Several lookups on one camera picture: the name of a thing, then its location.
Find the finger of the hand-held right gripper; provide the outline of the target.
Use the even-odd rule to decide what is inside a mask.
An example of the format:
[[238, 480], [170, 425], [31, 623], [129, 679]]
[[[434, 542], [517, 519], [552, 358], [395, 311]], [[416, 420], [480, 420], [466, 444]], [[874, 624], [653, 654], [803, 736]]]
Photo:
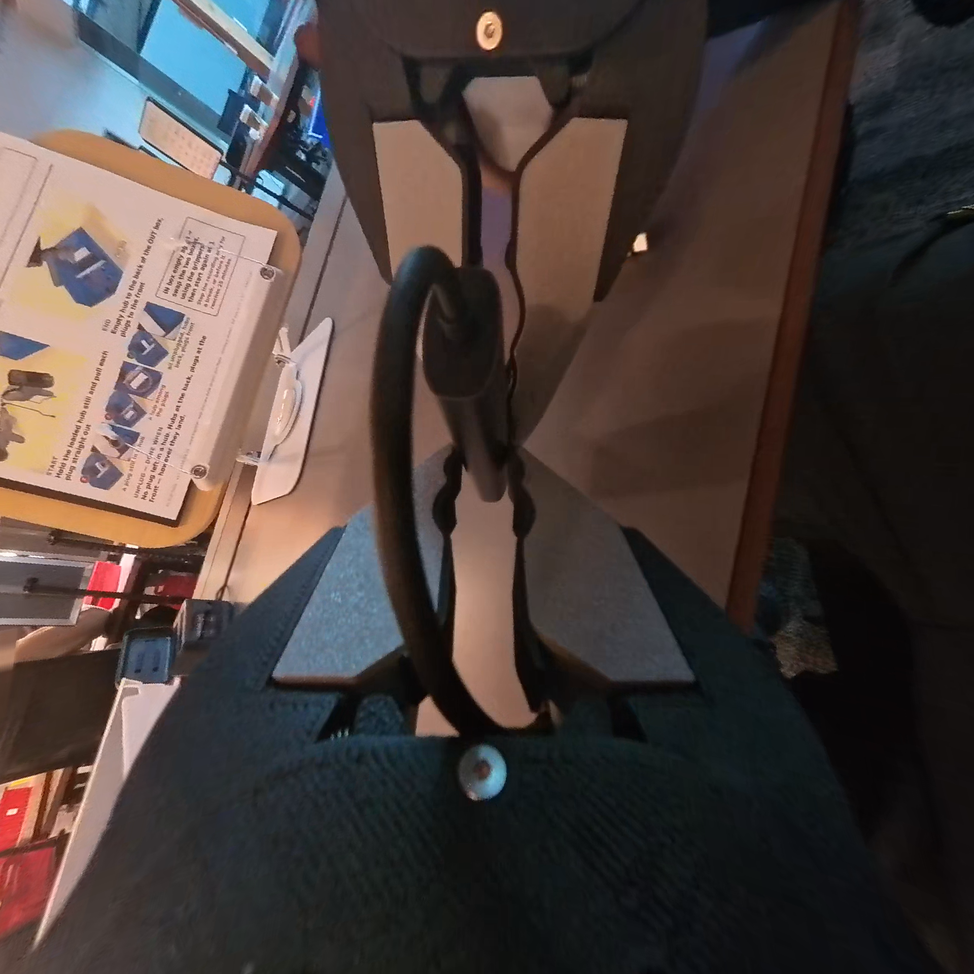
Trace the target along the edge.
[[624, 119], [576, 117], [523, 165], [513, 274], [524, 317], [511, 349], [518, 444], [542, 420], [587, 330], [626, 134]]
[[409, 252], [423, 246], [461, 266], [467, 255], [465, 182], [461, 164], [416, 120], [375, 123], [389, 279]]

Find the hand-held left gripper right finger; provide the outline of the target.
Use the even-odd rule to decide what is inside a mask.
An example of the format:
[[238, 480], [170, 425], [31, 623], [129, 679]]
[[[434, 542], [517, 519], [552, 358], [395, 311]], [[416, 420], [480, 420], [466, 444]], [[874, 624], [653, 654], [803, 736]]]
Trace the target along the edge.
[[695, 676], [623, 529], [531, 455], [511, 458], [513, 643], [535, 712]]

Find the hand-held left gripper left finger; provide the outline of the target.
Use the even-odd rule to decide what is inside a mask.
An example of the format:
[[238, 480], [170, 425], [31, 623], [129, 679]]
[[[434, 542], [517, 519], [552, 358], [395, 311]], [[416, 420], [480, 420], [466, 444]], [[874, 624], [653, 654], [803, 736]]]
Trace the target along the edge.
[[[451, 449], [413, 471], [415, 512], [425, 581], [447, 651], [453, 655], [456, 578], [451, 532], [435, 518], [448, 486]], [[351, 690], [406, 657], [375, 538], [374, 507], [360, 509], [329, 556], [273, 671], [285, 689]]]

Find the grey USB hub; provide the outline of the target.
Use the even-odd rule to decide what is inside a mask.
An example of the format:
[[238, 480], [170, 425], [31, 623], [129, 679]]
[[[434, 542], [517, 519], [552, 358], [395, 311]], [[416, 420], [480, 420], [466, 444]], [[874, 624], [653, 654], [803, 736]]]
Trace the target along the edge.
[[443, 289], [428, 303], [423, 371], [476, 492], [496, 503], [506, 490], [509, 440], [501, 292], [482, 267], [462, 267], [457, 276], [464, 304], [456, 319], [446, 317]]

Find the wooden display board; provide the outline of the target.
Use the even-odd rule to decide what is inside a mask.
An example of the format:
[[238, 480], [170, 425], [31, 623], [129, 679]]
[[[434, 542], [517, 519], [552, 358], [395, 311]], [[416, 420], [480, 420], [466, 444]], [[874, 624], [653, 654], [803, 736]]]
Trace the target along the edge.
[[4, 517], [141, 547], [157, 548], [189, 541], [213, 524], [237, 468], [237, 454], [244, 444], [263, 375], [270, 363], [274, 337], [284, 322], [287, 301], [300, 268], [301, 246], [297, 232], [286, 216], [266, 202], [101, 136], [64, 129], [24, 140], [3, 132], [2, 141], [18, 149], [43, 149], [56, 156], [90, 164], [177, 201], [200, 206], [220, 217], [276, 233], [266, 261], [274, 269], [274, 277], [258, 280], [267, 286], [269, 295], [258, 315], [255, 334], [246, 347], [241, 375], [230, 400], [232, 414], [216, 431], [213, 460], [208, 464], [206, 478], [202, 485], [190, 488], [176, 524], [157, 524], [126, 512], [91, 508], [82, 505], [79, 499], [65, 495], [45, 497], [28, 491], [24, 485], [2, 482], [1, 514]]

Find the white stand base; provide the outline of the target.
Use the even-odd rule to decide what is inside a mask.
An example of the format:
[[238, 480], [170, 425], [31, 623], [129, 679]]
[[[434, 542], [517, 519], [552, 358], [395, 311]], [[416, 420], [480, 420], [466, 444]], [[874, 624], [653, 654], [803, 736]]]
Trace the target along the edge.
[[324, 318], [299, 345], [281, 350], [275, 357], [280, 373], [254, 462], [251, 505], [265, 505], [290, 495], [300, 480], [334, 328], [334, 319]]

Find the tan text board on stand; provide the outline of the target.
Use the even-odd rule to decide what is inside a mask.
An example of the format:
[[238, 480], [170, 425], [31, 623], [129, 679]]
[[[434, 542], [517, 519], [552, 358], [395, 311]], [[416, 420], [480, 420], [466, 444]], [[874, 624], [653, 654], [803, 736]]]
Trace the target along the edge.
[[138, 132], [149, 148], [196, 176], [212, 180], [222, 164], [223, 151], [217, 144], [152, 98], [145, 100]]

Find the person's dark clothed body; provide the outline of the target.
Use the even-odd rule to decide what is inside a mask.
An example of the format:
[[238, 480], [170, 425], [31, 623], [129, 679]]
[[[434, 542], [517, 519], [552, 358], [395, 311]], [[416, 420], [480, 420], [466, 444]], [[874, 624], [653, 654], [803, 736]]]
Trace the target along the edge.
[[836, 669], [793, 688], [887, 888], [972, 972], [972, 206], [822, 265], [775, 532]]

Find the grey panel on stand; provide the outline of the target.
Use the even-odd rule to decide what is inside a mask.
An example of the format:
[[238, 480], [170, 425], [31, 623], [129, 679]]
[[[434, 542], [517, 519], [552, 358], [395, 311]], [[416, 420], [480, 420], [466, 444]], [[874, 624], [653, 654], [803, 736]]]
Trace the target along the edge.
[[1, 625], [76, 624], [93, 568], [93, 562], [81, 558], [2, 550]]

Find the black office chair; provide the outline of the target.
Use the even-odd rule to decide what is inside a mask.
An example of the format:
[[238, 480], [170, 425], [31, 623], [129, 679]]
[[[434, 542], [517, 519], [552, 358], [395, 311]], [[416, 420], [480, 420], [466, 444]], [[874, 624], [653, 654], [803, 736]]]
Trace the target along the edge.
[[91, 764], [116, 698], [119, 650], [18, 663], [2, 673], [1, 781]]

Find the printed instruction sheet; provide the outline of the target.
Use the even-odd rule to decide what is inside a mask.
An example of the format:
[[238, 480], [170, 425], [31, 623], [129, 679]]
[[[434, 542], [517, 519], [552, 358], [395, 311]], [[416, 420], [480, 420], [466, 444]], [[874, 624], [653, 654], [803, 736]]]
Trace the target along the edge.
[[275, 236], [2, 141], [2, 482], [176, 524], [232, 415]]

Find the red plastic bin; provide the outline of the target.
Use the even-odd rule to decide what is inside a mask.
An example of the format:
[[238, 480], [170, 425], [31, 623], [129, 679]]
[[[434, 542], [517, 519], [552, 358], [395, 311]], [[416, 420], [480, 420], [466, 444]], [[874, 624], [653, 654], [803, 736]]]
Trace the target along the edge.
[[2, 785], [2, 940], [42, 918], [55, 883], [57, 842], [31, 840], [40, 809], [40, 791], [27, 779]]

